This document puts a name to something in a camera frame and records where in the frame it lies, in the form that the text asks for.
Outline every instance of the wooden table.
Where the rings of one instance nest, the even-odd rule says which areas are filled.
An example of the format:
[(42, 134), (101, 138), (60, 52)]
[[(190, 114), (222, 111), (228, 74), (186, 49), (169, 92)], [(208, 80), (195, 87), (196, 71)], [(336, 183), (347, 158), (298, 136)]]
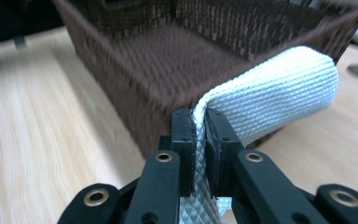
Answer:
[[(0, 43), (0, 222), (54, 223), (81, 189), (121, 188), (145, 161), (66, 30), (26, 40), (19, 49)], [(355, 62), (358, 48), (350, 46), (330, 108), (260, 148), (312, 193), (333, 182), (358, 190), (358, 78), (345, 70)]]

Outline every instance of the white towel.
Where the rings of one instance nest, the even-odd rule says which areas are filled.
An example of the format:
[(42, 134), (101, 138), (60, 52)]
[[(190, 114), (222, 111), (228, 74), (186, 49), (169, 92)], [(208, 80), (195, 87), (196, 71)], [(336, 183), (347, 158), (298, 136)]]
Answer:
[(192, 114), (197, 129), (196, 191), (190, 198), (181, 198), (181, 223), (219, 223), (220, 215), (230, 207), (230, 199), (219, 199), (219, 209), (209, 193), (204, 150), (207, 107), (223, 112), (246, 146), (328, 107), (337, 83), (338, 72), (330, 57), (297, 47), (207, 92)]

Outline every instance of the brown wicker basket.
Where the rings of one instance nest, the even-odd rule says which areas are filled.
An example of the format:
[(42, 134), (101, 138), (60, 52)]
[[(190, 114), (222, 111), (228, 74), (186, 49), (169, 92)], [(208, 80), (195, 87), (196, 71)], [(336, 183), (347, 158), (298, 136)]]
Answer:
[(316, 0), (53, 0), (144, 156), (172, 112), (294, 46), (338, 61), (358, 7)]

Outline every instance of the light wood surface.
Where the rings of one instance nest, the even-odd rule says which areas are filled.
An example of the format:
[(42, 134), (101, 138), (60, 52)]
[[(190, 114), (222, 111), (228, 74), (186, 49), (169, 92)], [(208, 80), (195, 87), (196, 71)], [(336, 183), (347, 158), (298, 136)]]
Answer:
[[(144, 160), (115, 109), (76, 57), (65, 29), (0, 43), (0, 222), (54, 223), (86, 186), (121, 188)], [(338, 64), (337, 99), (275, 134), (260, 149), (302, 189), (339, 183), (358, 190), (358, 63)], [(227, 222), (233, 220), (227, 216)]]

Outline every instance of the textured towel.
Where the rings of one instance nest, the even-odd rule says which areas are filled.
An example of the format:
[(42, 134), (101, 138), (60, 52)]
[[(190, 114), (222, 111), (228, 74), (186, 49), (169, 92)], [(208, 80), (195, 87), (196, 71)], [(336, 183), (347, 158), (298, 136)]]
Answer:
[(207, 92), (192, 114), (197, 129), (195, 194), (181, 198), (181, 223), (219, 223), (220, 215), (230, 207), (230, 199), (219, 199), (217, 203), (209, 193), (204, 150), (207, 107), (223, 112), (246, 146), (291, 121), (328, 107), (336, 95), (337, 83), (338, 73), (331, 58), (297, 47)]

